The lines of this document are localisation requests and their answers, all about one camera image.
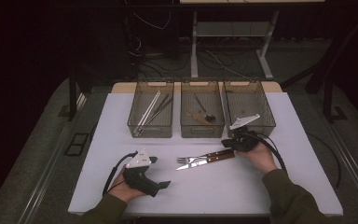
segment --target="person's left hand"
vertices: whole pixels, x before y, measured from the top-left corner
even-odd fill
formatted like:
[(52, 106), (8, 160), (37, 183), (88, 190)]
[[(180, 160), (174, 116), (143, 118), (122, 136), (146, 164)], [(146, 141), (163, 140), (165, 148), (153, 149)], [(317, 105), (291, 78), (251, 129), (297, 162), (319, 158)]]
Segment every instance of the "person's left hand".
[(124, 181), (123, 176), (123, 172), (125, 169), (126, 167), (124, 165), (116, 179), (113, 181), (112, 186), (115, 187), (110, 189), (107, 193), (116, 196), (125, 203), (128, 203), (134, 198), (144, 196), (145, 193), (141, 192), (138, 189), (132, 189), (130, 186), (127, 185), (127, 183)]

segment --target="gray carpet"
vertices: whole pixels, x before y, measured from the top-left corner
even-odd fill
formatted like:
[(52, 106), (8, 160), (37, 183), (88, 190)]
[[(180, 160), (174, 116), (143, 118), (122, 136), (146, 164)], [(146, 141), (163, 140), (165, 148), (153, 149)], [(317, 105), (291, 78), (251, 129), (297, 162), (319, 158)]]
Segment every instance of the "gray carpet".
[[(230, 43), (230, 46), (234, 46), (232, 48), (235, 50), (227, 51), (222, 50), (218, 44), (206, 43), (200, 48), (209, 50), (229, 69), (239, 74), (261, 77), (261, 68), (254, 53), (254, 48), (259, 45), (257, 40), (241, 40), (241, 44)], [(329, 41), (325, 40), (306, 40), (300, 43), (294, 41), (272, 42), (267, 53), (267, 59), (274, 80), (277, 82), (285, 81), (313, 65), (324, 55), (328, 46)], [(150, 59), (152, 63), (147, 62), (145, 64), (153, 68), (141, 66), (139, 76), (189, 77), (189, 61), (186, 60), (189, 57), (188, 53), (189, 51), (185, 50), (185, 53), (179, 57), (180, 60)], [(208, 52), (203, 51), (200, 54), (204, 56), (202, 58), (204, 62), (199, 62), (200, 77), (237, 76), (227, 69), (222, 69)], [(328, 179), (332, 186), (335, 186), (338, 174), (337, 164), (333, 154), (325, 144), (330, 146), (335, 153), (337, 153), (337, 146), (328, 128), (326, 128), (324, 117), (321, 115), (321, 94), (307, 95), (304, 92), (306, 82), (307, 79), (304, 78), (285, 91), (289, 93), (304, 129), (310, 134), (309, 140)], [(62, 107), (68, 105), (67, 82), (62, 83), (51, 96), (45, 112), (35, 126), (7, 181), (0, 190), (0, 223), (17, 223), (20, 220), (22, 212), (27, 208), (27, 203), (33, 195), (35, 186), (39, 186), (37, 190), (40, 192), (40, 198), (33, 201), (35, 202), (34, 209), (28, 210), (32, 213), (23, 217), (21, 223), (76, 223), (78, 221), (78, 216), (69, 214), (67, 208), (87, 155), (92, 130), (98, 122), (106, 94), (110, 90), (110, 87), (95, 88), (91, 94), (87, 95), (86, 103), (72, 122), (68, 122), (66, 117), (58, 116)], [(336, 121), (333, 126), (342, 136), (348, 149), (351, 150), (352, 156), (358, 162), (358, 112), (338, 88), (335, 88), (334, 91), (333, 104), (340, 106), (348, 117), (348, 120)], [(87, 133), (89, 135), (86, 147), (79, 157), (64, 156), (63, 152), (67, 149), (75, 133)], [(54, 164), (54, 166), (46, 170), (47, 164)], [(342, 161), (340, 164), (342, 178), (337, 196), (344, 208), (344, 216), (334, 217), (333, 220), (334, 223), (358, 223), (358, 188)], [(194, 222), (194, 220), (189, 219), (177, 221)], [(167, 222), (172, 223), (172, 220), (164, 218), (141, 218), (138, 220), (138, 223)], [(197, 222), (266, 223), (266, 220), (205, 218), (197, 219)]]

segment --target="dark green sleeve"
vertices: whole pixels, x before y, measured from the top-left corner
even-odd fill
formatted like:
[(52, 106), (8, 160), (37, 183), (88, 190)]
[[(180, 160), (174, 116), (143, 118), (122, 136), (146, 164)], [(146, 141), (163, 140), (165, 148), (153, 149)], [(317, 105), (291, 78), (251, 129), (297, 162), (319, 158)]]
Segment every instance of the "dark green sleeve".
[(119, 198), (105, 194), (97, 206), (86, 212), (79, 224), (117, 224), (127, 208)]
[(274, 170), (263, 177), (271, 199), (270, 212), (276, 224), (330, 223), (322, 214), (313, 196), (295, 185), (283, 170)]

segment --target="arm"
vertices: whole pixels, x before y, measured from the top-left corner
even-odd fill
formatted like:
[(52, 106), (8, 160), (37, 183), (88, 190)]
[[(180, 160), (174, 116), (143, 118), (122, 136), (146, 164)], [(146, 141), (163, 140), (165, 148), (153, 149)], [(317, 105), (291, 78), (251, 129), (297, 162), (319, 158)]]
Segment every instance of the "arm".
[(138, 189), (132, 189), (126, 184), (123, 177), (125, 166), (113, 181), (112, 186), (101, 201), (86, 212), (80, 219), (79, 224), (117, 224), (127, 208), (127, 203), (134, 198), (145, 195)]
[(263, 183), (271, 199), (270, 212), (276, 224), (330, 223), (319, 211), (313, 196), (278, 169), (266, 146), (259, 143), (254, 150), (237, 151), (237, 154), (248, 158), (264, 175)]

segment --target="floor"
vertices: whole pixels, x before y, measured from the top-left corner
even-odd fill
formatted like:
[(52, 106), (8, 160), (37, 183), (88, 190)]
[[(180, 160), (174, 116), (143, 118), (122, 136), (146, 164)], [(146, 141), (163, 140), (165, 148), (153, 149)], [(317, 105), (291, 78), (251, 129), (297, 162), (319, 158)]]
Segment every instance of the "floor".
[[(139, 77), (189, 77), (188, 40), (183, 39), (178, 59), (150, 53), (139, 66)], [(272, 41), (267, 60), (274, 76), (282, 83), (318, 62), (327, 50), (328, 40)], [(258, 39), (201, 39), (198, 44), (200, 77), (263, 77), (255, 57)], [(334, 89), (333, 106), (339, 106), (348, 119), (327, 122), (322, 115), (323, 92), (306, 94), (307, 78), (283, 91), (288, 92), (309, 140), (343, 206), (344, 216), (333, 223), (358, 223), (358, 112), (345, 94)], [(45, 112), (34, 127), (4, 186), (0, 190), (0, 223), (76, 223), (77, 215), (67, 208), (79, 172), (92, 141), (95, 125), (111, 87), (95, 87), (79, 95), (78, 112), (67, 118), (67, 80), (51, 96)], [(76, 133), (87, 141), (78, 157), (64, 155)], [(339, 160), (341, 178), (334, 155)], [(138, 223), (269, 223), (268, 218), (139, 218)]]

